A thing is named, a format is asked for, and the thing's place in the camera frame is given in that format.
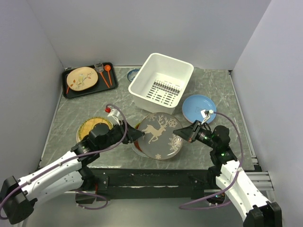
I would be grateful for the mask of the grey reindeer plate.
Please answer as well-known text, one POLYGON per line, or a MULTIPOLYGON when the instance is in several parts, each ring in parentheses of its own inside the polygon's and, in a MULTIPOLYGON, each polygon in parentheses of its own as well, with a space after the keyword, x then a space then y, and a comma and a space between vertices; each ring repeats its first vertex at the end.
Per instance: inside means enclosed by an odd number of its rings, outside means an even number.
POLYGON ((168 113, 152 113, 145 117, 138 130, 144 135, 138 139, 138 146, 149 158, 167 160, 179 153, 183 146, 181 137, 173 133, 181 129, 179 120, 168 113))

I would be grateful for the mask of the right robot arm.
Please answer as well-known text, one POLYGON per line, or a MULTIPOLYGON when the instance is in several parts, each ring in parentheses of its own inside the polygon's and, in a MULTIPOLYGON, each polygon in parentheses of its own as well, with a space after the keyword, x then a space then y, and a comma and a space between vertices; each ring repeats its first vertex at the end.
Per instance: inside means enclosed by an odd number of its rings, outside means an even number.
POLYGON ((216 126, 213 131, 204 127, 200 121, 178 130, 175 135, 192 143, 199 141, 210 148, 213 166, 208 169, 207 184, 221 191, 187 202, 180 209, 191 210, 191 205, 200 201, 209 201, 224 194, 230 200, 243 220, 245 227, 281 227, 282 210, 277 202, 271 202, 253 184, 242 169, 243 160, 238 160, 229 143, 229 129, 216 126))

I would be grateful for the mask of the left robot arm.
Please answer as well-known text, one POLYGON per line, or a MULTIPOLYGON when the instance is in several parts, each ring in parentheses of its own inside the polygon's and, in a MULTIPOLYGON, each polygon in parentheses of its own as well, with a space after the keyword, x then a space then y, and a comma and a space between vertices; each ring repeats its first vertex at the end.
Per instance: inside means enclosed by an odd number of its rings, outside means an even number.
POLYGON ((90 189, 94 175, 88 164, 120 143, 129 144, 144 136, 144 132, 120 121, 112 129, 99 123, 80 142, 58 160, 27 176, 4 180, 0 190, 2 220, 14 225, 27 219, 35 205, 66 191, 90 189))

